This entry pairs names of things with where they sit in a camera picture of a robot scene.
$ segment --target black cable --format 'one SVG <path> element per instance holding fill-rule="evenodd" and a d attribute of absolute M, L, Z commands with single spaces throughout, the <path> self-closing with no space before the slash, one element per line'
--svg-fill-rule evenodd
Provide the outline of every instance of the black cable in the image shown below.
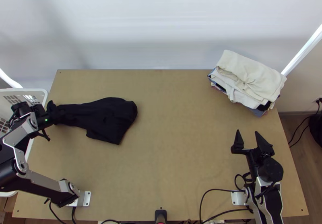
<path fill-rule="evenodd" d="M 59 217 L 54 213 L 53 209 L 52 209 L 52 202 L 49 202 L 49 210 L 52 212 L 52 214 L 56 217 L 56 219 L 62 223 L 62 224 L 67 224 L 66 222 L 63 222 L 62 220 L 59 219 Z"/>
<path fill-rule="evenodd" d="M 275 185 L 275 182 L 272 182 L 271 185 L 269 187 L 267 187 L 263 192 L 261 192 L 260 194 L 256 195 L 255 198 L 259 199 L 260 197 L 262 197 L 263 195 L 265 195 L 267 192 L 270 192 L 271 189 L 273 189 Z"/>
<path fill-rule="evenodd" d="M 202 198 L 201 198 L 201 201 L 200 201 L 200 206 L 199 206 L 199 221 L 200 221 L 200 224 L 204 223 L 204 222 L 201 222 L 201 206 L 202 206 L 202 201 L 204 200 L 204 196 L 205 196 L 208 192 L 210 192 L 210 191 L 226 191 L 226 192 L 232 192 L 232 193 L 234 193 L 234 192 L 244 192 L 244 191 L 241 191 L 241 190 L 234 191 L 234 190 L 226 190 L 226 189 L 210 189 L 210 190 L 207 190 L 207 191 L 203 194 L 203 196 L 202 196 Z"/>
<path fill-rule="evenodd" d="M 246 178 L 245 178 L 244 176 L 240 175 L 240 174 L 237 174 L 237 175 L 235 175 L 235 179 L 234 179 L 235 186 L 236 186 L 236 188 L 237 188 L 238 190 L 240 190 L 240 191 L 244 192 L 241 188 L 239 188 L 239 187 L 237 186 L 237 183 L 236 183 L 237 177 L 239 177 L 239 176 L 240 176 L 241 178 L 243 178 L 243 181 L 244 181 L 244 182 L 245 182 L 245 184 L 246 184 Z"/>
<path fill-rule="evenodd" d="M 117 224 L 120 224 L 120 222 L 115 221 L 115 220 L 113 220 L 113 219 L 107 219 L 107 220 L 105 220 L 105 221 L 101 222 L 101 224 L 103 224 L 103 223 L 105 223 L 105 222 L 116 222 Z"/>
<path fill-rule="evenodd" d="M 317 115 L 317 113 L 319 112 L 319 110 L 320 110 L 320 101 L 319 100 L 316 100 L 315 101 L 317 104 L 318 104 L 318 110 L 316 111 L 316 113 L 314 114 L 314 115 Z M 302 123 L 304 123 L 304 121 L 305 120 L 307 120 L 309 117 L 306 117 L 305 119 L 303 119 L 303 121 L 298 125 L 298 127 L 295 129 L 295 131 L 294 131 L 294 133 L 293 133 L 293 136 L 292 136 L 292 138 L 291 138 L 291 140 L 289 141 L 289 144 L 292 142 L 292 140 L 293 140 L 293 138 L 294 138 L 294 136 L 295 136 L 295 133 L 296 133 L 296 131 L 299 129 L 299 127 L 302 125 Z"/>
<path fill-rule="evenodd" d="M 300 135 L 299 139 L 298 139 L 294 144 L 292 144 L 292 145 L 290 146 L 290 148 L 291 148 L 291 147 L 293 147 L 294 145 L 296 145 L 296 144 L 301 140 L 301 137 L 302 137 L 302 135 L 303 135 L 304 131 L 305 131 L 308 127 L 309 127 L 309 125 L 308 125 L 308 126 L 306 126 L 306 127 L 305 127 L 305 129 L 303 129 L 303 131 L 302 131 L 302 133 L 301 133 L 301 135 Z"/>
<path fill-rule="evenodd" d="M 206 222 L 208 222 L 208 221 L 210 221 L 212 219 L 215 219 L 216 217 L 221 216 L 221 215 L 226 214 L 226 213 L 230 213 L 230 212 L 240 212 L 240 211 L 249 211 L 249 209 L 234 209 L 234 210 L 229 210 L 229 211 L 221 212 L 221 213 L 219 213 L 219 214 L 217 214 L 215 216 L 212 216 L 212 217 L 208 218 L 204 222 L 200 222 L 200 224 L 206 223 Z"/>
<path fill-rule="evenodd" d="M 72 210 L 72 222 L 73 224 L 77 224 L 74 217 L 75 217 L 75 211 L 76 211 L 76 206 L 73 206 L 73 210 Z"/>

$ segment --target wooden floor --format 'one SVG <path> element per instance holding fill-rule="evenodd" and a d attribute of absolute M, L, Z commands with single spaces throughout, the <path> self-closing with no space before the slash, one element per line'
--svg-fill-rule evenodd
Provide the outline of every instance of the wooden floor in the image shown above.
<path fill-rule="evenodd" d="M 289 140 L 295 128 L 305 118 L 300 116 L 282 116 L 281 121 L 287 139 Z M 307 121 L 295 135 L 295 142 Z M 314 141 L 307 129 L 300 142 L 291 148 L 295 166 L 301 181 L 305 200 L 309 209 L 309 216 L 284 218 L 285 224 L 319 224 L 322 223 L 322 148 Z M 59 224 L 56 220 L 37 220 L 6 217 L 4 224 Z M 97 222 L 77 221 L 77 224 L 97 224 Z"/>

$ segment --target laundry basket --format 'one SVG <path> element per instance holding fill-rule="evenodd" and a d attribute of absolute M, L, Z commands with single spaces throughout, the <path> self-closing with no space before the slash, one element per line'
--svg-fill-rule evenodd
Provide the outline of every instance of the laundry basket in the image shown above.
<path fill-rule="evenodd" d="M 0 89 L 0 137 L 8 131 L 8 121 L 13 114 L 11 106 L 16 103 L 27 102 L 29 106 L 46 103 L 48 92 L 45 89 L 6 88 Z M 28 160 L 33 139 L 29 140 L 25 158 Z M 0 192 L 0 197 L 15 195 L 17 191 Z"/>

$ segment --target table surface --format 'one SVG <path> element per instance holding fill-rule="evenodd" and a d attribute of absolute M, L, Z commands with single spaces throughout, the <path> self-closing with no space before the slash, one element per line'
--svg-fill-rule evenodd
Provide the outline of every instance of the table surface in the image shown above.
<path fill-rule="evenodd" d="M 78 220 L 151 221 L 162 207 L 169 220 L 198 220 L 203 193 L 235 189 L 234 176 L 248 172 L 246 157 L 231 154 L 235 132 L 245 148 L 255 148 L 258 131 L 273 144 L 284 168 L 283 216 L 308 215 L 305 199 L 277 110 L 258 118 L 212 89 L 207 70 L 59 70 L 48 100 L 56 104 L 87 103 L 104 97 L 134 101 L 138 116 L 119 146 L 93 140 L 77 127 L 51 126 L 51 141 L 36 138 L 31 170 L 53 179 L 66 178 L 92 192 Z M 14 217 L 54 219 L 45 198 L 20 192 Z M 207 194 L 205 220 L 241 208 L 228 192 Z M 55 212 L 71 218 L 71 208 Z M 221 219 L 252 218 L 233 212 Z"/>

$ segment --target folded clothes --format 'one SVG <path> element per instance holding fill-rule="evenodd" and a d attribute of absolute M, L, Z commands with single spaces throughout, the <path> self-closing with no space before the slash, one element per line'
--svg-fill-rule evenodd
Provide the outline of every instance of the folded clothes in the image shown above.
<path fill-rule="evenodd" d="M 231 87 L 258 101 L 266 99 L 274 102 L 286 81 L 286 77 L 278 71 L 228 50 L 223 52 L 216 70 L 221 76 L 232 80 L 230 83 L 224 80 Z"/>
<path fill-rule="evenodd" d="M 211 86 L 212 87 L 215 87 L 215 88 L 217 88 L 218 90 L 220 90 L 221 92 L 223 92 L 223 93 L 225 93 L 226 95 L 227 95 L 227 92 L 226 92 L 226 89 L 225 88 L 223 88 L 221 85 L 219 85 L 218 83 L 216 83 L 214 80 L 211 80 Z M 266 105 L 262 105 L 262 104 L 260 104 L 257 108 L 251 108 L 251 107 L 247 107 L 247 108 L 249 108 L 250 110 L 257 110 L 257 111 L 254 111 L 254 113 L 255 113 L 255 115 L 256 116 L 258 116 L 258 115 L 263 115 L 269 108 L 270 108 L 270 106 L 271 105 L 273 105 L 274 106 L 274 104 L 275 103 L 271 103 L 270 101 L 268 101 L 267 103 L 266 103 Z"/>
<path fill-rule="evenodd" d="M 233 84 L 233 80 L 226 76 L 220 75 L 216 69 L 212 70 L 208 77 L 209 80 L 212 81 L 214 84 L 218 84 L 222 88 L 224 88 L 226 94 L 228 95 L 228 98 L 230 99 L 230 101 L 234 103 L 241 103 L 251 109 L 256 109 L 260 105 L 266 106 L 269 102 L 267 99 L 264 99 L 263 101 L 258 101 L 257 99 L 248 96 L 244 92 L 240 91 L 239 88 Z"/>

